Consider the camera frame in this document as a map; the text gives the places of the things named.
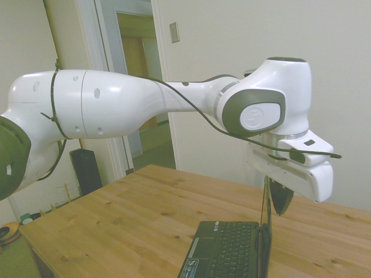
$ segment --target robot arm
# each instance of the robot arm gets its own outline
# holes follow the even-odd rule
[[[328,156],[285,150],[333,151],[308,131],[309,65],[273,57],[242,80],[217,76],[204,82],[161,83],[85,70],[21,76],[10,88],[8,110],[0,117],[0,199],[45,175],[58,157],[60,140],[125,136],[157,114],[195,111],[183,97],[234,137],[262,134],[248,157],[259,171],[316,202],[330,196]]]

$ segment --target dark gray joint cover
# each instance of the dark gray joint cover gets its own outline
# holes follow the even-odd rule
[[[281,108],[279,121],[265,129],[255,131],[246,130],[241,125],[240,115],[247,106],[258,103],[277,103]],[[285,119],[285,112],[285,96],[281,92],[275,90],[246,89],[235,93],[227,101],[221,117],[223,125],[228,132],[239,136],[252,137],[280,126]]]
[[[285,62],[302,62],[302,63],[307,62],[301,58],[291,58],[291,57],[270,57],[267,60],[285,61]]]

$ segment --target white wall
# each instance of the white wall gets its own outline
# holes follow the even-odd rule
[[[13,81],[23,74],[54,70],[56,58],[43,1],[0,1],[0,114],[8,106]],[[0,224],[19,220],[24,213],[49,210],[50,204],[67,200],[64,189],[57,188],[64,183],[70,184],[71,197],[78,196],[77,179],[68,156],[68,151],[75,148],[78,141],[69,141],[59,166],[49,178],[0,202]]]
[[[371,210],[371,1],[152,0],[166,81],[239,78],[271,56],[312,69],[310,129],[343,155],[331,159],[330,202]],[[177,21],[180,42],[171,44]],[[179,168],[254,184],[245,144],[217,134],[196,114],[174,114]]]

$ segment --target open door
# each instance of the open door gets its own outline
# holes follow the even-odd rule
[[[151,2],[94,2],[108,70],[162,79]],[[138,170],[148,164],[176,168],[167,114],[149,119],[127,136],[127,143],[126,162],[130,169]]]

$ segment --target door frame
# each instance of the door frame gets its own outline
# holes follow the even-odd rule
[[[80,0],[75,3],[91,69],[96,71],[113,70],[111,53],[109,48],[104,45],[104,34],[101,34],[101,29],[103,30],[105,26],[102,26],[98,21],[94,0]],[[114,176],[118,180],[126,176],[127,170],[134,168],[129,141],[127,136],[123,136],[122,139],[120,137],[109,138],[107,145]]]
[[[75,1],[75,3],[91,68],[99,71],[113,71],[114,65],[110,48],[108,47],[106,27],[103,20],[98,20],[99,17],[103,18],[100,1],[101,0],[78,0]],[[165,81],[168,81],[169,73],[165,54],[165,41],[160,21],[161,13],[157,0],[151,0],[151,4],[162,76]],[[168,115],[175,165],[176,169],[181,170],[174,116],[173,113],[168,113]],[[119,140],[118,138],[107,139],[108,150],[116,180],[126,176],[126,171],[134,168],[128,137],[123,136],[122,138],[123,140]]]

